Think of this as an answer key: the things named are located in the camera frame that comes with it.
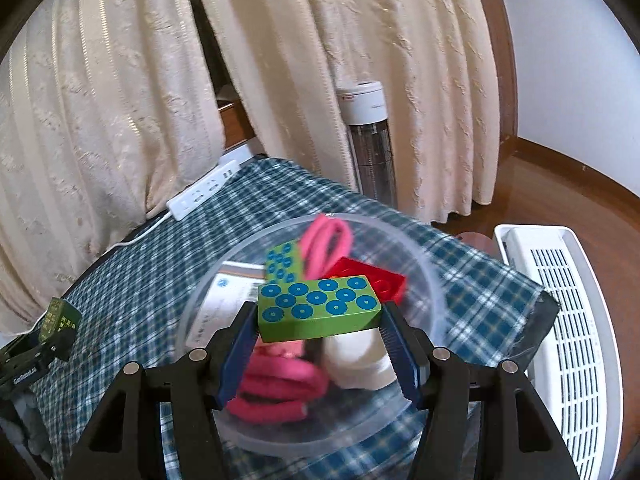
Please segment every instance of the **barcode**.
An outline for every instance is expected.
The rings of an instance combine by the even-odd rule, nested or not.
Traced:
[[[261,286],[261,283],[255,282],[251,286],[251,290],[249,291],[249,295],[246,297],[247,301],[258,301],[258,288]]]

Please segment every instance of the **blue gripper pad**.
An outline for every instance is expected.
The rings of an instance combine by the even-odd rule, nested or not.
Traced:
[[[379,330],[404,398],[420,406],[420,388],[430,374],[429,360],[393,301],[382,306]]]
[[[216,379],[214,397],[218,409],[236,396],[244,369],[258,339],[258,306],[245,301],[228,328],[217,330],[207,345],[211,355],[209,369]]]

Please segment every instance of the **black clamp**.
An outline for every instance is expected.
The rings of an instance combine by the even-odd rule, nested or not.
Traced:
[[[403,395],[429,410],[410,480],[458,478],[471,401],[482,403],[476,480],[579,479],[551,416],[515,362],[469,365],[434,347],[392,302],[383,305],[380,333]],[[182,478],[228,479],[211,410],[235,396],[257,336],[257,307],[247,302],[206,348],[163,367],[126,364],[74,447],[64,479],[165,480],[160,402],[172,404]]]
[[[37,333],[21,335],[0,349],[0,399],[27,390],[49,373],[53,359],[69,361],[76,331],[63,328],[40,343]]]

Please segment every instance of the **screw head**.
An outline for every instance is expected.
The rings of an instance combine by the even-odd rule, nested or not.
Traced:
[[[124,368],[122,369],[122,371],[124,371],[124,373],[126,373],[127,375],[133,375],[138,370],[140,370],[140,365],[133,361],[125,364]]]
[[[439,361],[446,361],[451,357],[451,352],[444,348],[444,346],[438,346],[433,349],[433,356]]]
[[[189,352],[189,359],[192,361],[202,361],[207,357],[207,351],[204,348],[196,348],[195,350],[191,350]]]
[[[503,361],[500,366],[508,374],[514,374],[518,371],[518,365],[513,361]]]

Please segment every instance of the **green lego brick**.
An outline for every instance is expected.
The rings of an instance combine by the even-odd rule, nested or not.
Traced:
[[[265,343],[327,337],[375,328],[380,301],[365,276],[270,283],[258,295]]]
[[[300,248],[295,240],[275,246],[264,264],[267,283],[295,283],[304,280]]]
[[[60,298],[52,298],[42,321],[38,341],[44,343],[51,335],[63,328],[78,329],[82,314],[71,303]]]

